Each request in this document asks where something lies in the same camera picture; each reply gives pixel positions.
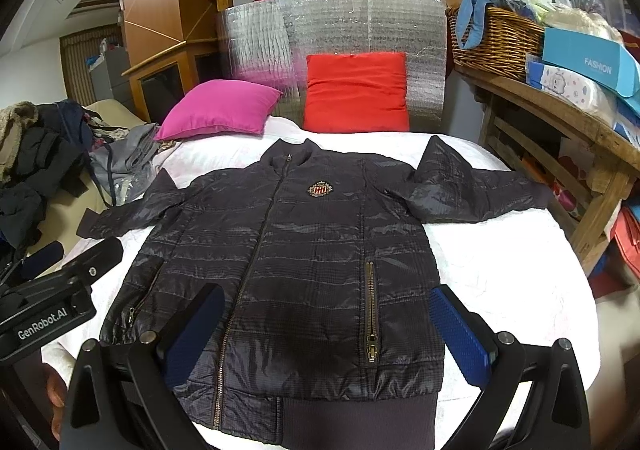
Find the cardboard box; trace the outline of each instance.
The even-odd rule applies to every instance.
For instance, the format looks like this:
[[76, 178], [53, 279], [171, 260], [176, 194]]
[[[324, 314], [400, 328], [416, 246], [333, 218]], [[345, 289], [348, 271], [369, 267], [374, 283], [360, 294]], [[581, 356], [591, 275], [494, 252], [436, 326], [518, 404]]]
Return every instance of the cardboard box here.
[[617, 42], [547, 27], [542, 58], [614, 91], [640, 116], [640, 66]]

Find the red pillow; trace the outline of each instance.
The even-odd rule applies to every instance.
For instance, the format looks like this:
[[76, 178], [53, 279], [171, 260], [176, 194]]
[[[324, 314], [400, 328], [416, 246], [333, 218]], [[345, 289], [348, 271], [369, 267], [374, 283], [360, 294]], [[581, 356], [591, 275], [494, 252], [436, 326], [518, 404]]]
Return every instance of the red pillow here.
[[309, 55], [304, 129], [409, 131], [404, 53]]

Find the jacket cuff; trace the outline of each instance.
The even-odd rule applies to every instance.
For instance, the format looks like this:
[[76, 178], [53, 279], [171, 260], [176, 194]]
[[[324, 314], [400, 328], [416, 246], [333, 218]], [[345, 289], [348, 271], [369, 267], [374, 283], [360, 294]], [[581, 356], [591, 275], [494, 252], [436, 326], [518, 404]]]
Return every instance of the jacket cuff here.
[[93, 210], [87, 208], [84, 211], [84, 215], [82, 216], [82, 219], [80, 219], [80, 224], [78, 224], [76, 235], [78, 237], [82, 237], [83, 239], [89, 239], [91, 237], [89, 232], [91, 231], [91, 228], [94, 226], [95, 221], [98, 220], [98, 217], [100, 217], [100, 214], [97, 214]]

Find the gray cabinet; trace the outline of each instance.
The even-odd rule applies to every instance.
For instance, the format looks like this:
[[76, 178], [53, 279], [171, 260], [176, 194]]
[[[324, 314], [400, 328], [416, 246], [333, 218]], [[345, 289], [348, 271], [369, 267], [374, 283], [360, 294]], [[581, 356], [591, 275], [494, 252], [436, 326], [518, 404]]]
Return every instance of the gray cabinet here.
[[118, 100], [131, 112], [135, 111], [129, 79], [122, 72], [129, 69], [129, 55], [126, 49], [118, 47], [105, 51], [104, 60], [91, 71], [96, 100]]

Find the wooden shelf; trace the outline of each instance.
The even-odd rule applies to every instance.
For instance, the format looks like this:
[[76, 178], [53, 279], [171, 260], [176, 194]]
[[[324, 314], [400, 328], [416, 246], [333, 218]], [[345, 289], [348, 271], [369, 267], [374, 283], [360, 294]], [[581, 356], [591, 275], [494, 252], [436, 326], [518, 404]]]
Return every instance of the wooden shelf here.
[[[492, 149], [514, 170], [529, 172], [513, 149], [501, 141], [507, 136], [553, 174], [584, 208], [579, 222], [555, 200], [548, 209], [564, 230], [585, 274], [590, 274], [609, 243], [603, 233], [606, 224], [640, 176], [640, 150], [609, 126], [552, 94], [484, 71], [461, 66], [456, 70], [469, 83], [497, 96], [487, 102], [479, 143]], [[593, 152], [594, 163], [586, 181], [578, 181], [542, 147], [508, 123], [503, 112], [505, 102], [530, 112]], [[535, 172], [529, 175], [536, 178]]]
[[640, 150], [593, 116], [564, 100], [527, 84], [476, 69], [456, 66], [472, 84], [528, 110], [590, 150], [601, 149], [621, 159], [640, 175]]

